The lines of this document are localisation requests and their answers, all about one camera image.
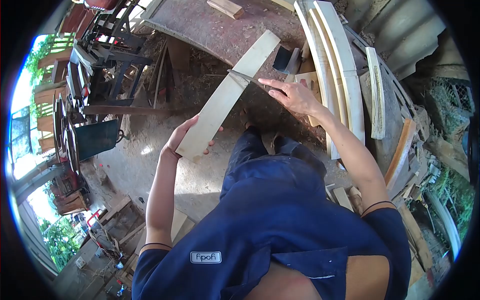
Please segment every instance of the wooden block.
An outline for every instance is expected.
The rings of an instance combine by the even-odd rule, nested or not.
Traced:
[[[405,120],[405,123],[403,124],[402,134],[400,136],[400,141],[398,141],[398,146],[396,147],[392,162],[390,163],[387,173],[385,174],[384,179],[387,190],[392,189],[396,179],[398,178],[398,175],[400,174],[403,163],[408,157],[408,150],[412,145],[413,135],[415,131],[415,122],[411,119]]]
[[[372,134],[373,139],[385,137],[385,95],[380,64],[375,48],[366,47],[368,68],[370,70],[370,87],[372,89]]]
[[[417,248],[418,255],[420,257],[420,262],[423,266],[423,270],[427,271],[433,265],[432,254],[428,249],[427,242],[423,238],[420,227],[415,221],[415,218],[412,216],[412,213],[408,207],[403,203],[399,208],[398,212],[401,214],[405,227],[408,230],[408,233],[411,234],[413,243]]]
[[[363,204],[361,201],[360,191],[356,187],[352,186],[348,191],[348,195],[350,196],[350,202],[353,210],[361,216],[361,214],[363,214]]]
[[[333,189],[333,194],[335,194],[338,204],[353,211],[353,207],[350,204],[350,200],[348,199],[347,193],[345,192],[345,189],[343,187]]]
[[[233,67],[233,70],[254,77],[279,42],[280,39],[270,30],[265,31]],[[213,139],[247,85],[248,81],[245,80],[240,84],[239,80],[229,73],[208,99],[200,111],[197,123],[187,131],[176,152],[198,164],[208,143]]]
[[[173,36],[167,36],[167,47],[172,68],[188,71],[190,66],[190,45]]]
[[[229,0],[207,0],[207,4],[235,20],[243,15],[243,8]]]

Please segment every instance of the wooden board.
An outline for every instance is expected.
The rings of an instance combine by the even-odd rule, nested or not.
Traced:
[[[370,70],[370,87],[372,90],[372,134],[373,139],[385,137],[385,95],[380,64],[375,48],[366,47],[368,68]]]
[[[178,209],[175,209],[173,211],[173,221],[172,221],[172,230],[170,232],[170,236],[172,238],[172,241],[175,239],[177,236],[178,232],[180,231],[181,226],[187,219],[187,215],[181,212]]]
[[[343,81],[345,100],[347,102],[348,127],[350,131],[365,144],[365,125],[363,123],[363,103],[357,67],[353,60],[350,43],[347,40],[343,25],[330,2],[314,1],[320,18],[325,26],[334,50],[338,68]]]
[[[42,138],[38,139],[38,143],[40,144],[40,148],[42,149],[42,153],[55,148],[55,141],[53,139],[53,136],[49,138]]]
[[[244,13],[243,8],[240,5],[229,0],[207,0],[207,4],[235,20],[240,18]]]
[[[387,173],[385,174],[385,185],[387,190],[392,189],[395,185],[395,181],[400,174],[402,166],[405,160],[408,157],[408,150],[412,145],[413,135],[416,131],[416,124],[411,119],[406,119],[403,124],[402,134],[400,136],[400,141],[396,147],[395,154],[393,155],[392,162],[388,167]]]
[[[310,46],[313,63],[315,65],[315,69],[317,70],[316,73],[320,87],[322,104],[323,106],[328,108],[328,110],[334,116],[337,116],[339,119],[341,119],[340,110],[338,107],[338,99],[335,92],[335,83],[332,75],[332,70],[328,62],[327,53],[321,41],[318,30],[316,29],[314,20],[308,12],[310,9],[313,9],[314,6],[311,1],[298,0],[294,3],[294,7],[297,10],[297,15],[305,31],[305,36],[307,37],[307,41]],[[332,139],[327,133],[325,135],[327,143],[327,153],[332,159],[340,158],[340,155],[338,154],[335,145],[332,143]]]
[[[280,39],[270,30],[265,31],[233,70],[254,77],[279,42]],[[208,142],[213,139],[247,85],[248,81],[240,84],[229,73],[208,99],[200,111],[198,122],[187,131],[176,152],[198,164],[208,147]]]
[[[38,131],[53,132],[53,114],[36,119],[36,129]]]
[[[410,281],[408,283],[408,287],[411,287],[417,280],[419,280],[425,272],[423,271],[418,259],[412,253],[410,249],[410,256],[412,256],[412,269],[410,273]]]
[[[167,47],[172,68],[188,71],[190,66],[190,45],[173,36],[167,36]]]
[[[328,36],[325,26],[321,21],[320,15],[318,14],[316,9],[310,9],[310,16],[312,16],[313,22],[317,27],[317,31],[320,35],[322,43],[325,48],[325,53],[328,58],[328,62],[330,64],[330,69],[332,70],[332,77],[335,86],[335,92],[338,102],[338,110],[340,114],[340,121],[343,125],[347,128],[348,126],[348,108],[347,108],[347,101],[345,100],[345,91],[343,88],[343,81],[342,76],[340,73],[340,69],[338,68],[338,62],[336,60],[336,56],[332,47],[332,43],[330,42],[330,37]]]
[[[352,204],[350,204],[350,200],[348,199],[347,193],[345,192],[345,189],[343,187],[333,189],[332,191],[336,197],[336,200],[338,201],[338,204],[353,211]]]
[[[69,60],[71,54],[72,48],[68,48],[60,52],[50,53],[44,58],[38,60],[37,67],[41,69],[43,67],[52,66],[53,64],[55,64],[55,60]]]
[[[423,270],[427,271],[433,265],[432,254],[428,249],[427,242],[423,238],[420,227],[405,203],[398,208],[398,212],[401,214],[403,222],[405,223],[405,227],[412,236],[415,247],[417,248],[418,256],[420,257],[421,264],[423,266]]]
[[[122,210],[128,203],[130,203],[132,199],[130,198],[129,195],[126,195],[120,203],[118,203],[112,210],[108,211],[107,214],[100,219],[100,223],[106,224],[117,212]]]
[[[138,231],[142,230],[145,227],[146,223],[142,223],[139,227],[135,228],[132,232],[127,234],[123,239],[119,241],[119,244],[122,245],[124,242],[126,242],[129,238],[134,236]]]
[[[157,115],[170,116],[171,112],[166,109],[155,108],[135,108],[130,106],[112,106],[112,105],[88,105],[84,106],[82,113],[84,115]]]
[[[292,11],[292,12],[295,11],[295,7],[293,6],[293,4],[295,3],[295,0],[272,0],[272,1],[278,5],[285,7],[289,11]]]
[[[62,99],[65,99],[67,93],[67,87],[57,87],[51,90],[42,91],[35,93],[34,95],[34,102],[35,104],[42,104],[42,103],[53,103],[53,99],[57,99],[59,95],[61,95]]]

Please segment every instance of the red object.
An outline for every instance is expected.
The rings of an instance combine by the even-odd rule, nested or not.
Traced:
[[[99,213],[99,212],[100,212],[100,210],[98,209],[98,210],[87,220],[87,225],[88,225],[89,227],[92,226],[92,225],[90,225],[90,220],[91,220],[91,219],[95,220],[95,216],[96,216],[97,218],[100,218],[100,213]]]
[[[112,10],[117,6],[119,0],[85,0],[85,2],[94,9]]]

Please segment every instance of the curved wooden piece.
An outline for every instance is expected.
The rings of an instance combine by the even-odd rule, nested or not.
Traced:
[[[328,108],[334,116],[337,116],[340,119],[340,111],[338,108],[338,100],[334,88],[335,83],[333,80],[332,70],[330,68],[324,45],[321,41],[318,30],[316,29],[313,18],[308,13],[308,10],[314,9],[313,3],[307,0],[298,0],[295,1],[294,7],[305,31],[305,35],[310,46],[313,63],[315,64],[315,69],[317,70],[322,104]],[[319,125],[317,120],[312,120],[312,118],[309,119],[312,126]],[[326,143],[327,153],[330,155],[330,157],[332,159],[340,158],[340,155],[338,154],[338,151],[328,134],[326,134]]]
[[[314,6],[322,19],[334,50],[340,75],[343,81],[347,102],[348,127],[365,144],[365,125],[363,123],[363,103],[357,67],[353,60],[352,49],[347,40],[343,25],[330,2],[314,1]]]

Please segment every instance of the wood scrap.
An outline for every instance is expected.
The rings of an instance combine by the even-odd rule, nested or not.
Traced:
[[[165,55],[167,53],[167,48],[166,48],[166,44],[167,42],[165,41],[165,43],[163,44],[163,48],[162,48],[162,59],[160,60],[160,65],[158,66],[158,75],[156,77],[156,85],[155,85],[155,96],[154,96],[154,100],[153,100],[153,108],[155,109],[156,108],[156,99],[158,97],[158,86],[160,85],[160,77],[162,75],[162,69],[163,69],[163,62],[165,61]]]
[[[255,76],[279,42],[280,39],[276,35],[270,30],[266,30],[237,62],[233,70],[247,76]],[[233,78],[232,74],[228,74],[208,99],[200,111],[197,123],[187,131],[176,152],[198,164],[208,143],[213,139],[248,83],[245,80],[243,84],[240,84],[238,79]]]
[[[348,191],[348,195],[350,196],[350,202],[352,204],[353,210],[357,215],[361,216],[363,214],[363,204],[361,201],[361,193],[360,191],[352,186]]]
[[[373,139],[385,137],[385,95],[380,64],[375,48],[366,47],[368,68],[370,70],[370,87],[372,89],[372,134]]]
[[[408,207],[405,204],[402,204],[398,208],[398,212],[402,216],[406,229],[412,236],[413,244],[417,248],[421,265],[423,266],[423,270],[426,272],[433,265],[432,254],[428,249],[427,242],[423,238],[420,227],[418,226],[417,221],[415,221],[415,218]]]
[[[350,200],[348,199],[347,193],[343,187],[333,189],[333,194],[335,195],[338,204],[353,211],[353,207],[350,204]]]
[[[408,157],[408,150],[411,147],[415,131],[415,122],[411,119],[405,120],[405,124],[403,124],[402,134],[400,136],[400,141],[398,142],[392,162],[390,163],[390,167],[388,168],[388,171],[384,177],[387,190],[392,189],[396,179],[398,178],[398,175],[400,174],[402,166]]]
[[[240,18],[244,13],[243,8],[240,5],[229,0],[207,0],[207,4],[235,20]]]
[[[334,116],[342,120],[342,110],[339,107],[333,71],[329,64],[326,48],[322,43],[320,33],[316,30],[315,18],[309,13],[309,11],[314,9],[313,3],[308,0],[298,0],[294,3],[294,6],[297,10],[298,17],[310,46],[313,63],[317,71],[321,102]],[[318,124],[318,121],[312,120],[311,117],[309,117],[309,120],[312,126]],[[328,134],[326,134],[326,144],[327,153],[330,157],[332,159],[340,158],[338,151]]]
[[[118,213],[120,210],[122,210],[128,203],[130,203],[132,199],[130,198],[129,195],[126,195],[120,203],[118,203],[112,210],[108,211],[103,218],[100,219],[99,223],[104,225],[106,224],[116,213]]]
[[[347,103],[348,128],[365,144],[363,100],[350,43],[333,4],[326,1],[314,1],[313,4],[330,38],[338,63]]]
[[[138,231],[142,230],[145,227],[146,223],[142,223],[139,227],[135,228],[132,232],[127,234],[123,239],[119,241],[119,244],[122,245],[124,242],[126,242],[129,238],[134,236]]]

